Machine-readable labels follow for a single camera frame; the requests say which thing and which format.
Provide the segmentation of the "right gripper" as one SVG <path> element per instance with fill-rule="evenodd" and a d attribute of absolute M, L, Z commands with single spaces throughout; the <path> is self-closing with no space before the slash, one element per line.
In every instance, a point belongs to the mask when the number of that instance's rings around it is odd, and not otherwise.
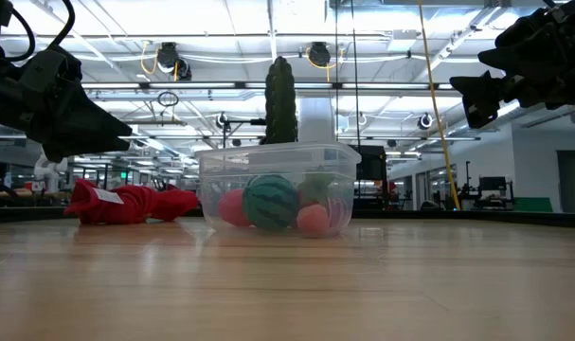
<path fill-rule="evenodd" d="M 478 53 L 491 67 L 517 78 L 509 99 L 549 110 L 575 105 L 575 0 L 518 18 L 494 40 L 508 46 Z"/>

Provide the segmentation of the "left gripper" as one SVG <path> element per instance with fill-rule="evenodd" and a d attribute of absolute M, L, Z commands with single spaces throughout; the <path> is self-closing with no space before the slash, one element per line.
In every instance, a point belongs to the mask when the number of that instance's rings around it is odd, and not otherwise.
<path fill-rule="evenodd" d="M 124 152 L 132 129 L 81 87 L 81 61 L 58 45 L 24 65 L 0 59 L 0 124 L 42 143 L 53 162 L 83 153 Z"/>

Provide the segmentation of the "red oval toy fruit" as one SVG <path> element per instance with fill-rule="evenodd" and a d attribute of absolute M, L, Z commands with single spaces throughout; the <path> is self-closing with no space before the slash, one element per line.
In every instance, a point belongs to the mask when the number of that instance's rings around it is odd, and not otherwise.
<path fill-rule="evenodd" d="M 219 202 L 220 217 L 227 223 L 237 227 L 250 226 L 243 209 L 243 189 L 237 188 L 225 192 Z"/>

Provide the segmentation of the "green toy watermelon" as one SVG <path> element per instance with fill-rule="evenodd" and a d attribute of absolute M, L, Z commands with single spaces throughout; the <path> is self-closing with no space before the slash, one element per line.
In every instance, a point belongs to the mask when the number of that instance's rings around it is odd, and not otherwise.
<path fill-rule="evenodd" d="M 255 227 L 279 232 L 296 221 L 299 196 L 293 184 L 278 174 L 258 175 L 243 191 L 243 213 Z"/>

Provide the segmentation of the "red toy strawberry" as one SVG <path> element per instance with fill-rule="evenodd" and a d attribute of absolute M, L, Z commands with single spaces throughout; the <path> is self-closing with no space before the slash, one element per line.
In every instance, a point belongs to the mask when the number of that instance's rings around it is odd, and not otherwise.
<path fill-rule="evenodd" d="M 305 179 L 297 187 L 299 201 L 302 206 L 326 205 L 328 192 L 334 175 L 329 173 L 307 173 Z"/>

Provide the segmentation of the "pink toy peach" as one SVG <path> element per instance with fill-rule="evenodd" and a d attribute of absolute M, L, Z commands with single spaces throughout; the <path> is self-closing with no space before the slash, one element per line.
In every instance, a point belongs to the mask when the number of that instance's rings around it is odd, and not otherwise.
<path fill-rule="evenodd" d="M 321 238 L 329 234 L 331 220 L 326 208 L 316 204 L 302 208 L 296 217 L 297 229 L 307 237 Z"/>

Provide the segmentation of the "purple striped toy ball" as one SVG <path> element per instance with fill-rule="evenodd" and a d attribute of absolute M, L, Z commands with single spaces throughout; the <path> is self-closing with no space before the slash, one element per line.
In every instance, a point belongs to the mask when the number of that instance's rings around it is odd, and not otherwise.
<path fill-rule="evenodd" d="M 330 218 L 330 229 L 341 229 L 350 221 L 351 211 L 347 202 L 342 198 L 330 198 L 327 211 Z"/>

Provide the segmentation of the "clear plastic tupperware container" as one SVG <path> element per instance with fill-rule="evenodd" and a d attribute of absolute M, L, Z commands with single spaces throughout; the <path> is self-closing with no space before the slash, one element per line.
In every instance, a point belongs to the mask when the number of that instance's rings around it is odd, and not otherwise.
<path fill-rule="evenodd" d="M 296 221 L 283 231 L 268 232 L 251 223 L 247 227 L 237 227 L 220 217 L 218 205 L 225 192 L 237 188 L 244 190 L 250 179 L 264 174 L 283 176 L 295 188 L 304 181 L 307 173 L 333 174 L 334 180 L 329 187 L 328 200 L 344 199 L 352 216 L 356 167 L 361 162 L 361 155 L 343 143 L 270 144 L 198 152 L 196 157 L 199 161 L 200 180 L 198 198 L 207 223 L 216 231 L 253 230 L 263 234 L 286 234 L 294 231 L 302 237 L 311 238 L 297 229 Z M 338 230 L 330 229 L 329 234 L 321 238 L 338 235 L 348 225 Z"/>

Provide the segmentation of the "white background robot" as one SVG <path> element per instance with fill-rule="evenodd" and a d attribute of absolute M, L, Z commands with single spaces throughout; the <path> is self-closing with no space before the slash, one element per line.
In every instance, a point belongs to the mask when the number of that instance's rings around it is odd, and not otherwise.
<path fill-rule="evenodd" d="M 34 166 L 34 180 L 32 189 L 34 191 L 58 192 L 60 189 L 61 173 L 66 172 L 68 168 L 68 159 L 64 158 L 60 163 L 47 159 L 44 152 Z"/>

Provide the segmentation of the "red cloth with white tag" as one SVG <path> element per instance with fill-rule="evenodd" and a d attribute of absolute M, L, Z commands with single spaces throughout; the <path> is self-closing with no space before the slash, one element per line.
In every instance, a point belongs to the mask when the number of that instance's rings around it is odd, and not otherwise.
<path fill-rule="evenodd" d="M 63 213 L 75 214 L 81 224 L 143 224 L 148 219 L 171 222 L 197 205 L 192 191 L 133 185 L 105 190 L 78 179 Z"/>

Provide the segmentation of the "background computer monitor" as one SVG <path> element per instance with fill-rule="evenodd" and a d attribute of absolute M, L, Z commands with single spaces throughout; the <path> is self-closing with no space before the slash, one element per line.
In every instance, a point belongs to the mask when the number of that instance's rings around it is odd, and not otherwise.
<path fill-rule="evenodd" d="M 505 191 L 506 187 L 507 181 L 504 176 L 489 176 L 479 178 L 479 191 Z"/>

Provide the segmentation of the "green panel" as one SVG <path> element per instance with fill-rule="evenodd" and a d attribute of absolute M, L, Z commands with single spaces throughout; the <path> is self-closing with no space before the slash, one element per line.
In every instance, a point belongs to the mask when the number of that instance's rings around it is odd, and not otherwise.
<path fill-rule="evenodd" d="M 553 207 L 548 197 L 515 197 L 514 211 L 521 212 L 553 212 Z"/>

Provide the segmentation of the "green cactus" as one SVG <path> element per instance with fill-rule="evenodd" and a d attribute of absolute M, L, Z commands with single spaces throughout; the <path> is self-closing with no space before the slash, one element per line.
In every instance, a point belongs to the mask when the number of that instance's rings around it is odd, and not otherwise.
<path fill-rule="evenodd" d="M 297 140 L 296 91 L 292 66 L 281 56 L 270 65 L 265 79 L 265 144 Z"/>

